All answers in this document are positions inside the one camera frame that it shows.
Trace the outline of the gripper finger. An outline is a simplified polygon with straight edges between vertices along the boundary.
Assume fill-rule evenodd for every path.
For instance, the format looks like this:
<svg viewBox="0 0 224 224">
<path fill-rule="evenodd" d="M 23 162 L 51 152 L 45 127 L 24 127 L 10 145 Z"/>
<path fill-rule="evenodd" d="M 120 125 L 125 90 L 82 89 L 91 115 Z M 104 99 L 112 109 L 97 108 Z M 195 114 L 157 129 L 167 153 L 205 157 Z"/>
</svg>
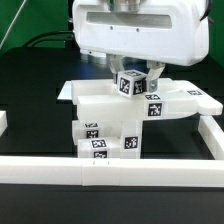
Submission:
<svg viewBox="0 0 224 224">
<path fill-rule="evenodd" d="M 113 82 L 117 83 L 117 77 L 118 77 L 118 73 L 120 71 L 124 70 L 124 66 L 122 63 L 122 56 L 119 55 L 114 55 L 114 54 L 107 54 L 106 55 L 106 61 L 107 64 L 113 74 Z"/>
<path fill-rule="evenodd" d="M 165 64 L 162 62 L 148 61 L 147 68 L 149 72 L 146 77 L 146 88 L 148 92 L 155 92 L 158 87 L 158 79 L 165 68 Z"/>
</svg>

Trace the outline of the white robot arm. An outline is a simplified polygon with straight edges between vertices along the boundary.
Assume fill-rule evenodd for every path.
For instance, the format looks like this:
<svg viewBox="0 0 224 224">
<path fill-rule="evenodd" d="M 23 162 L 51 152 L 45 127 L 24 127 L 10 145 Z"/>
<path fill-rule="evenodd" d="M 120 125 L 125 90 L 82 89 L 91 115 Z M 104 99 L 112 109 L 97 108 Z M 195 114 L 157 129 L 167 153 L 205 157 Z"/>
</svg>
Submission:
<svg viewBox="0 0 224 224">
<path fill-rule="evenodd" d="M 84 50 L 104 53 L 113 74 L 124 57 L 147 62 L 147 90 L 167 64 L 190 66 L 209 51 L 209 0 L 75 0 L 74 35 Z"/>
</svg>

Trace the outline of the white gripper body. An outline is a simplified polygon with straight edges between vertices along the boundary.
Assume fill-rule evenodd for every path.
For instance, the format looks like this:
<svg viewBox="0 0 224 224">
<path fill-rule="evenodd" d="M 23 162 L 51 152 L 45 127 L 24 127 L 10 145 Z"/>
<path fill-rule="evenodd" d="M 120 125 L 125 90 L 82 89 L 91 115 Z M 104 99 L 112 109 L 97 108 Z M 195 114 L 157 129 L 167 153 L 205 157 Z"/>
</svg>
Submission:
<svg viewBox="0 0 224 224">
<path fill-rule="evenodd" d="M 75 0 L 80 48 L 190 66 L 209 51 L 208 0 L 137 0 L 135 12 L 113 12 L 108 0 Z"/>
</svg>

